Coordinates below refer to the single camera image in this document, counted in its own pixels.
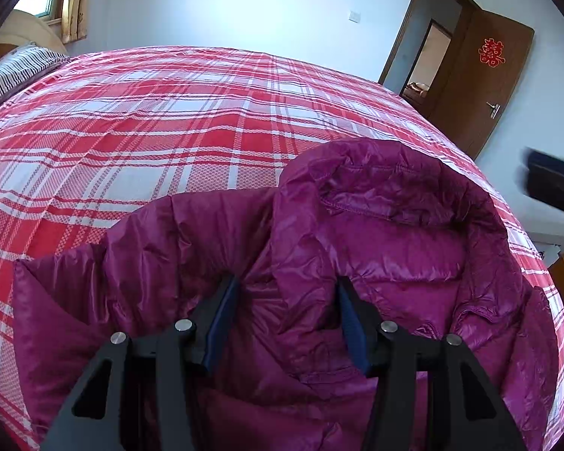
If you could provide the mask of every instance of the blue gripper pad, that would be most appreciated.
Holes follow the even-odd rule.
[[[353,293],[355,293],[352,286],[349,288],[344,280],[338,280],[337,292],[338,301],[340,303],[340,320],[343,328],[344,341],[349,349],[349,355],[351,356],[353,364],[364,375],[368,375],[371,372],[371,364],[368,358],[368,338],[366,337],[364,327],[359,321],[359,316],[355,310],[356,307],[354,303],[356,303],[356,301],[351,300],[352,298],[354,299],[354,297],[350,297],[347,290],[353,290]]]
[[[226,280],[226,283],[226,291],[206,336],[205,355],[202,364],[210,374],[220,362],[221,355],[224,352],[224,346],[236,313],[236,303],[238,302],[238,280],[235,277],[230,277]]]

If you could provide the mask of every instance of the wooden headboard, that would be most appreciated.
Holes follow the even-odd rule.
[[[45,22],[29,13],[13,10],[0,28],[0,58],[29,42],[67,54],[61,40]]]

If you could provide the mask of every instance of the metal screw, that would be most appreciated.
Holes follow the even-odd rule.
[[[113,344],[121,344],[125,339],[127,339],[127,336],[122,332],[117,332],[111,336],[111,342]]]
[[[459,346],[462,343],[462,338],[457,334],[447,334],[447,342],[452,346]]]
[[[180,331],[181,333],[185,331],[189,331],[193,328],[193,321],[190,319],[180,319],[176,322],[176,330]]]
[[[393,321],[384,321],[380,324],[380,328],[383,333],[395,333],[398,327]]]

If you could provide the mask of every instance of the light switch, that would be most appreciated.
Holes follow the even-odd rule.
[[[359,23],[359,21],[361,20],[361,14],[351,11],[349,13],[349,20],[355,23]]]

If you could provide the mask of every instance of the red and white plaid blanket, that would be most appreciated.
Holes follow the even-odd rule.
[[[0,418],[37,449],[12,346],[12,262],[97,242],[164,195],[275,186],[285,164],[348,136],[401,141],[489,192],[514,257],[553,313],[564,431],[564,307],[537,251],[475,164],[376,83],[268,54],[151,47],[74,58],[0,107]]]

